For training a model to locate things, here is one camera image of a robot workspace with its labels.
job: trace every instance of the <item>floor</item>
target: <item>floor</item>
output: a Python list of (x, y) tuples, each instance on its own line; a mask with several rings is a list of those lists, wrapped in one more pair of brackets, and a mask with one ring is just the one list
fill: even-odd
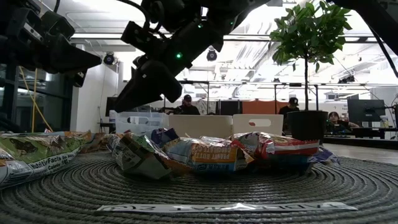
[(337, 156), (398, 165), (398, 150), (342, 146), (336, 144), (324, 144), (324, 147), (334, 152)]

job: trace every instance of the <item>person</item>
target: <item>person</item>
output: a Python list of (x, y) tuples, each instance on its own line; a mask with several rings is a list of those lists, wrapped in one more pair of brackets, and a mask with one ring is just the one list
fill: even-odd
[(184, 96), (182, 105), (179, 106), (178, 109), (182, 111), (180, 114), (200, 115), (198, 108), (192, 105), (192, 97), (190, 95)]
[(279, 114), (284, 116), (284, 120), (287, 118), (287, 113), (293, 112), (293, 111), (300, 111), (300, 109), (297, 107), (299, 105), (299, 100), (296, 97), (291, 97), (289, 99), (289, 104), (287, 106), (282, 107), (279, 110)]
[(351, 128), (359, 128), (359, 125), (341, 120), (336, 111), (329, 113), (327, 126), (328, 132), (336, 133), (339, 131), (349, 130)]

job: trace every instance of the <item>black cap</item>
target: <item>black cap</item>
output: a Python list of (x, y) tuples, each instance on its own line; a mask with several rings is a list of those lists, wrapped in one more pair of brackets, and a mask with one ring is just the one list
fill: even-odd
[(298, 105), (299, 105), (299, 100), (298, 100), (296, 97), (291, 97), (291, 98), (289, 99), (289, 103), (290, 103), (291, 105), (298, 106)]
[(188, 102), (191, 102), (192, 101), (192, 97), (189, 94), (187, 94), (187, 95), (184, 96), (184, 100), (186, 100)]

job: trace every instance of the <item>tree trunk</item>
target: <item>tree trunk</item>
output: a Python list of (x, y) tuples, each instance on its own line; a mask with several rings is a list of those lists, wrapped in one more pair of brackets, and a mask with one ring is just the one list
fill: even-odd
[(305, 71), (304, 71), (304, 79), (305, 79), (305, 111), (308, 111), (308, 59), (304, 57), (305, 63)]

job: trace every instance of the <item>green led light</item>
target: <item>green led light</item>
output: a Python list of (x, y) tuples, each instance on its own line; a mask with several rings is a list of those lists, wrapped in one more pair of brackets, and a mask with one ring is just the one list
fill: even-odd
[(181, 58), (182, 58), (182, 54), (181, 54), (181, 53), (177, 53), (177, 54), (175, 55), (175, 57), (176, 57), (177, 59), (181, 59)]

